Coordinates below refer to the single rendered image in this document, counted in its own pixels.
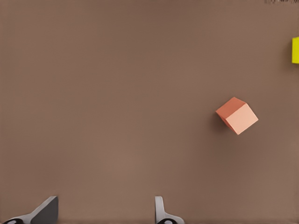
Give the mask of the yellow wooden cube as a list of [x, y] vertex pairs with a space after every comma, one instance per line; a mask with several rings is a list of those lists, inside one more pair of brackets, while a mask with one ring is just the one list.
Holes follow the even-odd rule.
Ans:
[[292, 38], [292, 63], [299, 64], [299, 36]]

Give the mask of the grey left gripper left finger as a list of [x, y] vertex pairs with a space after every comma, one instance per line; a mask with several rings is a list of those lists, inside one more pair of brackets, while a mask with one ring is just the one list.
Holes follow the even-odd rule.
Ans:
[[50, 196], [31, 213], [13, 217], [3, 224], [57, 224], [58, 196]]

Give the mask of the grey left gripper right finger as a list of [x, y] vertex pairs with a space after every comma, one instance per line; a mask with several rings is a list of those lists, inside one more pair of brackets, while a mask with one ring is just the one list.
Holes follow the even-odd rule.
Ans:
[[185, 224], [181, 217], [168, 214], [164, 209], [161, 196], [155, 196], [155, 223], [156, 224]]

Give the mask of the red wooden cube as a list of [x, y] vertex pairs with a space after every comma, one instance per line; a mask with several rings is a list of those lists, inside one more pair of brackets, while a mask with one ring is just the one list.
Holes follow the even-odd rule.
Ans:
[[215, 112], [237, 135], [258, 121], [258, 117], [254, 114], [249, 105], [236, 97], [232, 97]]

